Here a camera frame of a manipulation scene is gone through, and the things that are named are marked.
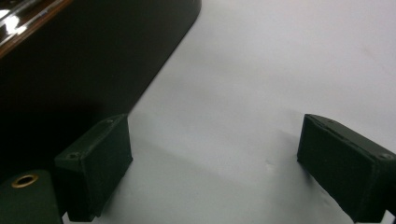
dark object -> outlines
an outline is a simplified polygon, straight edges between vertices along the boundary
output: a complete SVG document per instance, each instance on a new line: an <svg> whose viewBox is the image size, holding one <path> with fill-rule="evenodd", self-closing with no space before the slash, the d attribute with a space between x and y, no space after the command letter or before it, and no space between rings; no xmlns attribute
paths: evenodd
<svg viewBox="0 0 396 224"><path fill-rule="evenodd" d="M0 223L62 223L47 171L33 170L14 176L2 183L0 192Z"/></svg>
<svg viewBox="0 0 396 224"><path fill-rule="evenodd" d="M132 162L127 116L105 119L55 158L71 221L92 221Z"/></svg>
<svg viewBox="0 0 396 224"><path fill-rule="evenodd" d="M298 162L353 221L380 222L386 209L395 211L386 199L394 192L396 155L346 126L305 115Z"/></svg>
<svg viewBox="0 0 396 224"><path fill-rule="evenodd" d="M108 158L116 163L110 169L116 169L118 175L114 179L105 175L109 186L103 189L97 188L95 181L99 180L91 176L100 168L82 171L81 178L91 179L77 192L73 192L73 183L66 185L62 175L55 175L54 158L100 120L130 113L195 22L201 1L69 2L64 0L53 19L2 54L0 150L6 150L7 156L0 157L0 184L29 170L46 170L52 177L60 214L76 202L70 201L70 195L85 192L87 201L72 216L88 220L100 215L130 158ZM99 157L117 153L118 148L109 150L99 149ZM89 158L83 161L92 165ZM14 201L2 201L0 210L11 205Z"/></svg>

white table surface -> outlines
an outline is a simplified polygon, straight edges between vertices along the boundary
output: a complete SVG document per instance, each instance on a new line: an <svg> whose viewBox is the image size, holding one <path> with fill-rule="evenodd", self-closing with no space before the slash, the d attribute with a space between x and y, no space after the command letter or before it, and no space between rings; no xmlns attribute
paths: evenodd
<svg viewBox="0 0 396 224"><path fill-rule="evenodd" d="M303 117L395 152L395 71L394 0L203 0L129 117L134 162L93 223L351 224L296 161Z"/></svg>

